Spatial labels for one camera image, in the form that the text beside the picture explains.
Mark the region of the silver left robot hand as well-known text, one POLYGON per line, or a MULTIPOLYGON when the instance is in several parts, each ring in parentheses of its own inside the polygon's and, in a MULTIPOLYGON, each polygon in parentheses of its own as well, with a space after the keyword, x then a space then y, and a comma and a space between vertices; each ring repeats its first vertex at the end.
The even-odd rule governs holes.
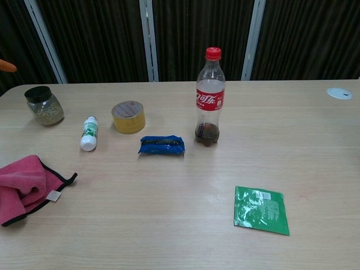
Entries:
POLYGON ((0 71, 13 73, 17 71, 17 67, 10 62, 0 59, 0 71))

